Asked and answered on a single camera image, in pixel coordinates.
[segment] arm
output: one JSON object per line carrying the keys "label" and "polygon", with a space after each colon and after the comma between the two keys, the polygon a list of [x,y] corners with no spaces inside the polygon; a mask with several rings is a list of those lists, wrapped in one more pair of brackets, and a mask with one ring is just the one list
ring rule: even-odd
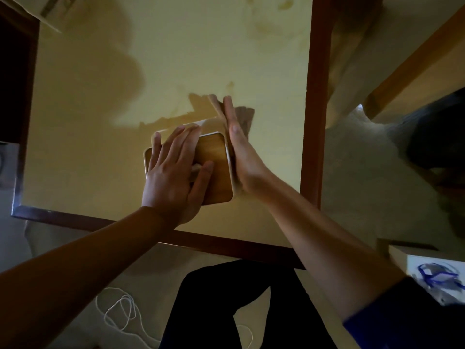
{"label": "arm", "polygon": [[98,293],[200,209],[212,163],[190,188],[200,130],[179,127],[161,146],[153,142],[142,207],[95,233],[0,274],[4,302],[1,348],[47,345]]}
{"label": "arm", "polygon": [[223,104],[244,189],[267,205],[342,319],[354,315],[405,277],[266,168],[244,136],[231,98],[224,98]]}

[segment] dark pants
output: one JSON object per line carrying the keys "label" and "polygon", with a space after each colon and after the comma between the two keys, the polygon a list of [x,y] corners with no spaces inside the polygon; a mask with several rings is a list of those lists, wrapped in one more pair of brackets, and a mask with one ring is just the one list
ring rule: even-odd
{"label": "dark pants", "polygon": [[293,269],[245,260],[204,267],[184,278],[160,349],[240,349],[233,315],[268,287],[262,349],[336,349]]}

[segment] floor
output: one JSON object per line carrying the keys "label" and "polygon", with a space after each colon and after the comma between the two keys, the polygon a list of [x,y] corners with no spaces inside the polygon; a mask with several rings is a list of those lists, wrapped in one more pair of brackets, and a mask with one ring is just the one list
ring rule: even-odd
{"label": "floor", "polygon": [[[377,238],[388,238],[429,243],[451,254],[464,254],[465,241],[452,232],[434,190],[399,158],[398,147],[402,148],[415,120],[413,117],[397,124],[374,124],[358,108],[328,129],[322,209],[373,247]],[[40,223],[26,225],[24,221],[9,217],[17,147],[0,146],[0,152],[5,158],[0,175],[0,271],[86,235],[83,231]],[[231,260],[157,245],[110,286],[120,287],[134,297],[147,333],[160,338],[183,277],[200,267]],[[311,277],[305,271],[297,273],[336,345],[340,349],[358,348]],[[115,292],[103,293],[99,305],[108,307],[115,297],[118,298]],[[269,297],[267,290],[235,315],[237,324],[244,324],[253,332],[251,349],[260,347]],[[132,325],[130,330],[144,337],[138,323]],[[250,334],[240,328],[240,335],[246,348]],[[149,338],[146,341],[155,347]],[[136,337],[107,327],[95,304],[91,303],[50,348],[90,349],[96,344],[102,349],[144,347]]]}

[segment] forearm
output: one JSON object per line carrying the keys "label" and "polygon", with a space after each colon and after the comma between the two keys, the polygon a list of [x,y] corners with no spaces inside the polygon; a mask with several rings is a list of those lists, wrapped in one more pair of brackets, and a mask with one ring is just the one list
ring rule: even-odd
{"label": "forearm", "polygon": [[45,346],[101,290],[172,229],[150,208],[0,274],[0,347]]}
{"label": "forearm", "polygon": [[405,276],[276,176],[265,185],[259,199],[341,318],[355,314]]}

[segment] blue sleeve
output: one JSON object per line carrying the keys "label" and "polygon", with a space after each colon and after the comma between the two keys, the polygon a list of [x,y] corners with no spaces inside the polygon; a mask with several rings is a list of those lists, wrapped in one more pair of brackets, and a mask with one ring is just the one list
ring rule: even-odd
{"label": "blue sleeve", "polygon": [[453,348],[449,320],[445,308],[407,277],[344,327],[361,349]]}

